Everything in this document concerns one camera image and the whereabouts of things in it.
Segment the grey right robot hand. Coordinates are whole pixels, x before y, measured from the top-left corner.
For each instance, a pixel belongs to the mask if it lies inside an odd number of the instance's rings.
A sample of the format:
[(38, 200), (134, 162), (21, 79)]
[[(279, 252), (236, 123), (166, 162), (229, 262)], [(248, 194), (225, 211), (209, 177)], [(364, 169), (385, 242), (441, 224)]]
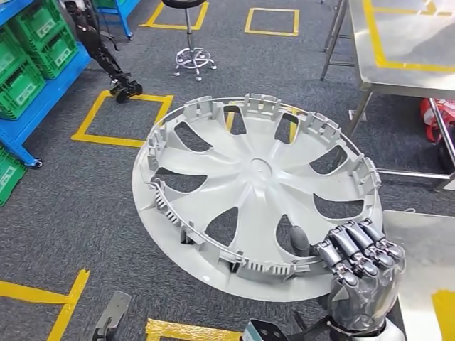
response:
[(298, 256), (318, 256), (333, 274), (324, 309), (343, 332), (377, 332), (398, 298), (405, 272), (405, 251), (366, 218), (336, 226), (322, 241), (311, 245), (293, 226), (290, 243)]

